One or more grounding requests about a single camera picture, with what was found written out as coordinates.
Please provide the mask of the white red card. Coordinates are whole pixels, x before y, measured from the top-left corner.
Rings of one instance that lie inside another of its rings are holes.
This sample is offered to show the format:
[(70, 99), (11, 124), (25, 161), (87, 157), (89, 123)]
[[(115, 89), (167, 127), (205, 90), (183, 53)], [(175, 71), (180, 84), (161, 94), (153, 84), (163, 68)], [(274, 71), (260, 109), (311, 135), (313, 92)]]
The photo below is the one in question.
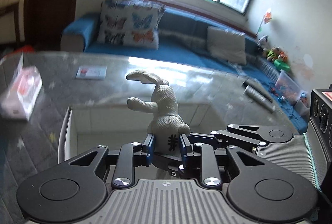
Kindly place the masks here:
[(106, 78), (106, 66), (79, 66), (76, 79), (104, 80)]

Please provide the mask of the small clear toy box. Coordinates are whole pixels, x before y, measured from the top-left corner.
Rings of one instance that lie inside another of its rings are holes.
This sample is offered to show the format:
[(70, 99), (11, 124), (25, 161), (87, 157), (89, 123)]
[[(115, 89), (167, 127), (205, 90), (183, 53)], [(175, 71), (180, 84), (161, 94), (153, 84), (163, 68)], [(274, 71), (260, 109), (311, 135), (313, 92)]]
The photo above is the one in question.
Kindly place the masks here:
[(309, 99), (306, 92), (301, 93), (300, 98), (294, 105), (294, 109), (299, 113), (300, 116), (306, 116), (310, 112)]

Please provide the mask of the pile of colourful toys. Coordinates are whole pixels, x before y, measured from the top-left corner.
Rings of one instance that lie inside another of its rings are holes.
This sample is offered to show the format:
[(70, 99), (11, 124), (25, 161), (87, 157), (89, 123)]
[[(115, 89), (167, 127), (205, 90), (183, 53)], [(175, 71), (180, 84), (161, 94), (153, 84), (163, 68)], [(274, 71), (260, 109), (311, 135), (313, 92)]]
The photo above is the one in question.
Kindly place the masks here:
[(262, 36), (258, 42), (258, 51), (262, 56), (270, 63), (273, 63), (278, 71), (290, 71), (290, 65), (288, 64), (288, 56), (280, 47), (271, 48), (269, 45), (269, 37), (267, 35)]

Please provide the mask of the blue sofa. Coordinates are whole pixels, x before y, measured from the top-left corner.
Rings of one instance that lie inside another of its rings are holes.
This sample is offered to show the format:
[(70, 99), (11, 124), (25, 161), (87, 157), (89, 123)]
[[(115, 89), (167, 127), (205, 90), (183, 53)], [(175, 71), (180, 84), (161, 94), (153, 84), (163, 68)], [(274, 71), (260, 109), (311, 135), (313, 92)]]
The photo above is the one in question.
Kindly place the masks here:
[[(157, 29), (157, 50), (115, 46), (97, 41), (100, 13), (87, 13), (70, 23), (62, 32), (61, 50), (127, 56), (134, 59), (135, 69), (158, 75), (161, 74), (161, 66), (165, 65), (169, 69), (165, 79), (175, 89), (179, 100), (205, 100), (221, 110), (226, 123), (285, 125), (297, 133), (306, 132), (307, 120), (287, 100), (279, 102), (278, 95), (270, 93), (277, 81), (278, 71), (257, 55), (256, 43), (246, 36), (246, 65), (216, 59), (207, 50), (207, 28), (228, 28), (189, 13), (165, 8)], [(245, 94), (245, 79), (259, 82), (270, 94), (276, 107), (274, 113)]]

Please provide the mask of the clear plastic toy bin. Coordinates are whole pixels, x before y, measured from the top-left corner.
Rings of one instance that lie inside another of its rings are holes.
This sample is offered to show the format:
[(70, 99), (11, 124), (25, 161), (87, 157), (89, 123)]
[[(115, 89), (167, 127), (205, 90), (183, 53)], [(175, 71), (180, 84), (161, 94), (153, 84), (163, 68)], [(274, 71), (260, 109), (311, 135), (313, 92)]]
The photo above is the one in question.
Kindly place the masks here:
[(292, 105), (296, 104), (303, 93), (303, 89), (284, 70), (281, 70), (275, 88)]

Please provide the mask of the butterfly print pillow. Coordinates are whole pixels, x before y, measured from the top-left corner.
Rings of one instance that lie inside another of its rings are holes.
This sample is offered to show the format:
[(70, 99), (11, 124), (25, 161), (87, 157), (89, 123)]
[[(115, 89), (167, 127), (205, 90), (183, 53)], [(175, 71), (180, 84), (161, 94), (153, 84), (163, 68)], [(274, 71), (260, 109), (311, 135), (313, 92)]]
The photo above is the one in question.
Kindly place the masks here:
[(99, 43), (157, 50), (159, 22), (165, 5), (143, 0), (104, 0), (101, 5)]

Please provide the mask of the white storage box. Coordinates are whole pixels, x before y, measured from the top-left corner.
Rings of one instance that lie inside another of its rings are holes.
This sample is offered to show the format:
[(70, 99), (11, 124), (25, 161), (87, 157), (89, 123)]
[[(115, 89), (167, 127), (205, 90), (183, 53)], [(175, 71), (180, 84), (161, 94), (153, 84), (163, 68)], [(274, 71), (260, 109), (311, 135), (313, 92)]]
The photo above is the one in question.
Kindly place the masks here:
[[(204, 102), (179, 103), (179, 115), (194, 133), (226, 129), (221, 114)], [(151, 114), (132, 111), (124, 103), (72, 105), (60, 131), (58, 163), (100, 144), (116, 150), (129, 142), (143, 142), (152, 119)]]

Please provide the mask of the tissue pack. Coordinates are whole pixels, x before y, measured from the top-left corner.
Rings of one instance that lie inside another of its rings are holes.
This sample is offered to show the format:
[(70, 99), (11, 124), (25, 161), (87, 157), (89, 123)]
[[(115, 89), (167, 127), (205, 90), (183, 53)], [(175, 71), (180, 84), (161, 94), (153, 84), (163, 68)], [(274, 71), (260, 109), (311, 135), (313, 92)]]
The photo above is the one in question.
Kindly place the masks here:
[(7, 89), (1, 94), (1, 117), (29, 121), (43, 82), (35, 66), (23, 67), (24, 55)]

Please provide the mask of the grey knitted plush rabbit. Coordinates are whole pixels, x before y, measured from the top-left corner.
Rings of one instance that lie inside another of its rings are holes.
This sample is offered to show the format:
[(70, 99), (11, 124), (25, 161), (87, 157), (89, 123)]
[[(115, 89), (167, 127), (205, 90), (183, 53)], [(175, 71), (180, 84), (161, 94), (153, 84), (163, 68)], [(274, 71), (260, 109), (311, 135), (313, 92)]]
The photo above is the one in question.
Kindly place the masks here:
[(151, 101), (131, 97), (127, 99), (127, 107), (132, 111), (153, 114), (147, 133), (155, 136), (155, 152), (178, 157), (179, 136), (189, 135), (190, 127), (178, 114), (178, 102), (173, 88), (167, 80), (145, 70), (133, 71), (126, 79), (155, 85)]

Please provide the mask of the plain grey cushion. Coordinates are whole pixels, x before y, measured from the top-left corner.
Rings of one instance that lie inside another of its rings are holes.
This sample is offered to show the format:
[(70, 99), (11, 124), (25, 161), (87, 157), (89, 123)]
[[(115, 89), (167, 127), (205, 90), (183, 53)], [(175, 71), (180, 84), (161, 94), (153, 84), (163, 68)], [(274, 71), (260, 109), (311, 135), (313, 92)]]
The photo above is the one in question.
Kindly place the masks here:
[(247, 64), (244, 33), (209, 26), (206, 46), (209, 53), (216, 59), (238, 65)]

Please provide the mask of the grey remote control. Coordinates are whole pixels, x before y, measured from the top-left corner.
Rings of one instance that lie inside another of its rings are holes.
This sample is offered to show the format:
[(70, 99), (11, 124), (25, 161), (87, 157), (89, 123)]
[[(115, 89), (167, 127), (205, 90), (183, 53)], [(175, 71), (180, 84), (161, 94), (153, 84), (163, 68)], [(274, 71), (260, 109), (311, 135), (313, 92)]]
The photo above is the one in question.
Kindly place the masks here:
[(256, 101), (258, 104), (266, 108), (270, 113), (275, 112), (275, 105), (271, 103), (266, 97), (264, 97), (261, 93), (259, 93), (257, 90), (252, 88), (251, 86), (247, 86), (245, 88), (245, 94), (249, 96), (251, 99)]

